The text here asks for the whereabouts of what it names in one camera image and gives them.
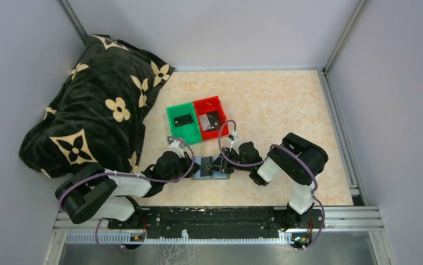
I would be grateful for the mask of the grey leather card holder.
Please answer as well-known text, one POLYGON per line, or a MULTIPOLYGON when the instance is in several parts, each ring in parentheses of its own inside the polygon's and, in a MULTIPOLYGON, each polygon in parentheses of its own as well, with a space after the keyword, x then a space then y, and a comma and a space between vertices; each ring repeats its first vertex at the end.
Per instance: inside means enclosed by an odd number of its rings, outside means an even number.
POLYGON ((225 180, 230 179, 229 174, 222 172, 210 171, 208 166, 217 158, 217 156, 195 157, 195 164, 199 166, 199 170, 191 177, 193 180, 225 180))

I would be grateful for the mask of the dark credit card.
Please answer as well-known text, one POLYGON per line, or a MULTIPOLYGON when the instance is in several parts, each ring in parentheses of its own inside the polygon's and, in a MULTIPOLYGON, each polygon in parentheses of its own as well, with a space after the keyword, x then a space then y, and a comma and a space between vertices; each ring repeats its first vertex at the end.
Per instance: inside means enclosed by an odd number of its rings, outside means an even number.
POLYGON ((201 177, 212 177, 213 171, 209 170, 209 166, 213 163, 213 157, 207 156, 201 158, 201 177))
POLYGON ((213 111, 213 112, 209 112, 207 113, 210 117, 210 121, 213 122, 214 124, 214 128, 209 130, 209 131, 216 131, 219 130, 221 127, 221 118, 219 116, 219 112, 218 111, 213 111))

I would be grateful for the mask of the silver grey credit card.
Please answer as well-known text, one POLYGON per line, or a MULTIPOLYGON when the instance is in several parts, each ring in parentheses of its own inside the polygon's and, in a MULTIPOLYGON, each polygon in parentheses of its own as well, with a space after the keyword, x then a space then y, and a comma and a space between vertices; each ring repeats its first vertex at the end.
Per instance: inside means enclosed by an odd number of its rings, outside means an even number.
POLYGON ((208 114, 203 114, 199 116, 200 124, 201 124, 201 130, 207 131, 214 128, 213 122, 210 121, 210 117, 208 114))

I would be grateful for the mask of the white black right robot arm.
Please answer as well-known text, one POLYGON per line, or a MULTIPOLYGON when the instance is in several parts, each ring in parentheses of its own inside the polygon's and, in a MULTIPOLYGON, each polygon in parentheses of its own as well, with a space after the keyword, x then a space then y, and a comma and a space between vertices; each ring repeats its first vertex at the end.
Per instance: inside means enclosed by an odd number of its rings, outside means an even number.
POLYGON ((314 205, 317 176, 329 160, 325 150, 290 132, 282 143, 272 144, 267 156, 262 158, 253 142, 242 142, 235 133, 229 138, 231 146, 221 148, 221 153, 206 169, 224 174, 247 171, 259 186, 266 186, 277 175, 285 173, 293 182, 288 221, 294 227, 303 227, 309 221, 309 211, 314 205))

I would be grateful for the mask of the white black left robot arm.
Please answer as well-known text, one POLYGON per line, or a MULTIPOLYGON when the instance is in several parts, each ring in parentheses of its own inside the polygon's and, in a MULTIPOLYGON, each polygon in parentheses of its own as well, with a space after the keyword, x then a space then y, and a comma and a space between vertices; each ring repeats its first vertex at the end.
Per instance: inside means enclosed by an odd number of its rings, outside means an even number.
POLYGON ((143 214, 135 198, 160 193, 167 183, 190 178, 200 170, 194 156, 166 151, 140 173, 117 172, 99 163, 90 164, 65 181, 55 191, 59 209, 74 224, 92 218, 114 219, 134 229, 143 214))

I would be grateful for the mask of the green plastic bin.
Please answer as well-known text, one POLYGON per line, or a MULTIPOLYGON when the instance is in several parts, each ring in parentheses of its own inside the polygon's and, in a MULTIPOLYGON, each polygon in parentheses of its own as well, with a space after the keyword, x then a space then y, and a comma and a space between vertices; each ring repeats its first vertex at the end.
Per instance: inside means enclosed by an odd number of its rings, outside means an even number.
POLYGON ((170 132, 173 137, 185 140, 189 145, 202 141, 199 123, 192 102, 166 108, 170 132))

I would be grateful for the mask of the red plastic bin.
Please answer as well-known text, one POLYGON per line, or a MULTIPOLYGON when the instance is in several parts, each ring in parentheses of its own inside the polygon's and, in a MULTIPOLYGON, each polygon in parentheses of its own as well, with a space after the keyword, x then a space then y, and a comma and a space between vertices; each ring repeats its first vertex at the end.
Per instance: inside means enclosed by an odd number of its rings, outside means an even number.
POLYGON ((218 138, 223 123, 227 121, 219 96, 195 100, 192 104, 202 141, 218 138))

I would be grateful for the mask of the black floral plush blanket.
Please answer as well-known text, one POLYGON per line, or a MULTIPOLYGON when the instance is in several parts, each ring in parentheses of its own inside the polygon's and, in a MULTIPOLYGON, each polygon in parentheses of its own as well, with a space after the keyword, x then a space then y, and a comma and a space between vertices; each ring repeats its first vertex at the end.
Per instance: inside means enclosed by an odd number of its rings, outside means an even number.
POLYGON ((144 119, 174 70, 123 40, 88 36, 42 121, 25 135, 20 159, 49 178, 77 173, 90 163, 136 173, 144 119))

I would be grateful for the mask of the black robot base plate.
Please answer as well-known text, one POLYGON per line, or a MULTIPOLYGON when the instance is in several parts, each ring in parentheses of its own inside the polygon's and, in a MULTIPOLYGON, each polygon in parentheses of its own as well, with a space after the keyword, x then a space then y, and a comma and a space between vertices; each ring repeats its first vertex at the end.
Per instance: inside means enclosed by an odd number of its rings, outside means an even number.
POLYGON ((287 206, 180 207, 152 206, 126 221, 110 219, 112 230, 140 229, 147 239, 178 239, 186 231, 191 239, 276 239, 288 229, 318 229, 322 211, 301 216, 287 206))

